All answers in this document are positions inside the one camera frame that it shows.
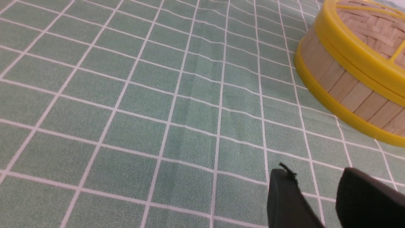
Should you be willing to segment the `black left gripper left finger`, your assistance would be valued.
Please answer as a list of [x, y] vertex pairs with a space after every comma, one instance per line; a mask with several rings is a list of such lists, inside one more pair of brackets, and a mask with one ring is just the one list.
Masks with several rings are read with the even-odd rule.
[[269, 228], [324, 228], [298, 186], [296, 173], [285, 164], [270, 173], [267, 200]]

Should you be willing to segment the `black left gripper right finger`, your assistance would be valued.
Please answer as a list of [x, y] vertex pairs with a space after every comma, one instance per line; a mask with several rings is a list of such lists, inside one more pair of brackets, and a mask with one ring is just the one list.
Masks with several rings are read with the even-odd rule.
[[403, 228], [405, 196], [356, 169], [345, 168], [335, 209], [343, 228]]

